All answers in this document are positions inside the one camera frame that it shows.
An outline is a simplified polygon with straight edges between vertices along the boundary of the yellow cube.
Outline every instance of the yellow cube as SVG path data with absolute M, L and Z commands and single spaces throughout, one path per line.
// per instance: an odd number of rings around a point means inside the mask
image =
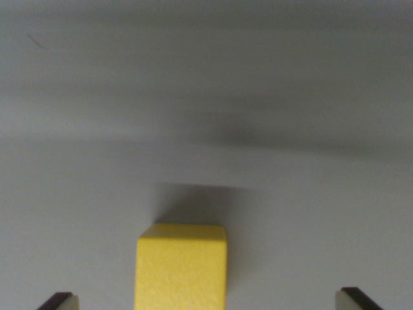
M 134 310 L 224 310 L 224 228 L 154 224 L 137 241 Z

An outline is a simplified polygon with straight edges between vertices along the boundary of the yellow block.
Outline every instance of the yellow block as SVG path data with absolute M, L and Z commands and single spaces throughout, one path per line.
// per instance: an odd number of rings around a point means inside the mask
M 224 228 L 154 224 L 137 241 L 134 310 L 224 310 Z

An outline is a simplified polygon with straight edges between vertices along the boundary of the block side face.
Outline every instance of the block side face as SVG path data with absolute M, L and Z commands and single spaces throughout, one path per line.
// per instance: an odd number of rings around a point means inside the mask
M 226 242 L 142 238 L 137 253 L 135 310 L 224 310 Z
M 348 294 L 344 291 L 336 292 L 336 310 L 363 310 Z
M 157 223 L 145 231 L 141 238 L 225 240 L 226 236 L 222 226 Z

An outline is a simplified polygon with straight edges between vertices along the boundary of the white surface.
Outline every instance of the white surface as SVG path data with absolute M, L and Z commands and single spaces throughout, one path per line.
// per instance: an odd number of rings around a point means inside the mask
M 413 304 L 409 5 L 99 3 L 0 4 L 1 309 L 132 309 L 159 182 L 243 189 L 228 310 Z
M 190 174 L 158 166 L 150 178 L 131 178 L 148 159 L 118 162 L 116 145 L 1 142 L 3 309 L 30 309 L 67 290 L 80 296 L 81 309 L 131 309 L 136 239 L 158 216 L 154 182 L 171 174 L 191 184 L 244 178 L 218 164 Z M 208 151 L 179 155 L 202 167 Z M 261 155 L 274 157 L 271 180 L 256 192 L 239 191 L 225 222 L 228 309 L 333 309 L 337 287 L 349 285 L 385 309 L 412 304 L 410 164 L 301 154 L 286 165 L 282 154 Z M 169 161 L 167 152 L 159 157 Z

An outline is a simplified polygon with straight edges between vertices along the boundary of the block top face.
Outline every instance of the block top face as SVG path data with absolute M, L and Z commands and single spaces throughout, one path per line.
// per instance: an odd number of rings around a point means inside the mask
M 139 239 L 188 239 L 225 241 L 225 230 L 222 226 L 188 225 L 188 224 L 153 224 Z

